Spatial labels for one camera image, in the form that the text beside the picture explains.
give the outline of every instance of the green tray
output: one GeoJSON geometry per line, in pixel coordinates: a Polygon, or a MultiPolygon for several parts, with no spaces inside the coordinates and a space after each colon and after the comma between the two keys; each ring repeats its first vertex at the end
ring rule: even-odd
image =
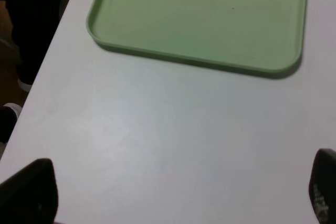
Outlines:
{"type": "Polygon", "coordinates": [[[277,77],[301,59],[306,0],[94,0],[105,49],[277,77]]]}

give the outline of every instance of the white table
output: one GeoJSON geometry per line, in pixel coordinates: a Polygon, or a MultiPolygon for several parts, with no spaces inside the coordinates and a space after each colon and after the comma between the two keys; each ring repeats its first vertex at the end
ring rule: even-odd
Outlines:
{"type": "Polygon", "coordinates": [[[336,149],[336,0],[308,0],[303,62],[269,80],[114,54],[70,0],[0,162],[53,160],[56,220],[317,223],[314,155],[336,149]]]}

